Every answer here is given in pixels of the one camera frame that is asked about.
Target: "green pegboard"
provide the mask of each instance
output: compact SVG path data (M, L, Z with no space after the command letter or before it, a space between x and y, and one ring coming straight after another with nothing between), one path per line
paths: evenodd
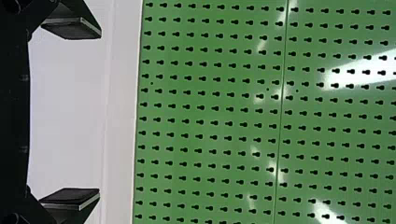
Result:
M146 0L134 223L394 221L395 5Z
M395 8L290 1L276 223L396 221Z

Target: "white wall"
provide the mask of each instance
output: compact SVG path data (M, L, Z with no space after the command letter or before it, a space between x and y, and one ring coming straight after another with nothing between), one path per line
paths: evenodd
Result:
M30 42L37 198L64 187L100 188L88 224L132 223L134 119L141 0L86 0L104 37Z

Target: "panel seam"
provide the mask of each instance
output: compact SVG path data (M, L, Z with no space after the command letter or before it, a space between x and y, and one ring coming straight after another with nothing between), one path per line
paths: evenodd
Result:
M280 143L281 143L281 134L282 134L282 118L283 118L283 104L284 104L284 94L285 94L285 76L286 76L286 50L287 50L287 41L288 41L288 24L289 24L289 12L290 12L290 0L286 1L285 8L285 36L284 43L285 47L283 48L283 73L282 73L282 92L280 93L280 120L279 120L279 136L277 143L277 153L276 153L276 178L275 178L275 193L274 193L274 207L273 207L273 221L272 223L276 223L276 198L277 198L277 188L278 188L278 178L279 178L279 159L280 159Z

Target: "pegboard panel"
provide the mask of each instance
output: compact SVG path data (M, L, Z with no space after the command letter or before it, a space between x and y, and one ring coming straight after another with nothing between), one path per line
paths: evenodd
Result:
M396 4L290 0L276 223L395 223Z
M273 223L286 1L144 2L134 223Z
M394 223L394 8L146 0L134 223Z

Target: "black rubber pad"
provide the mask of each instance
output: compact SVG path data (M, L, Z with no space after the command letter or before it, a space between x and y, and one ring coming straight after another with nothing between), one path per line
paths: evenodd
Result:
M41 203L82 204L99 193L99 189L61 189L40 200Z

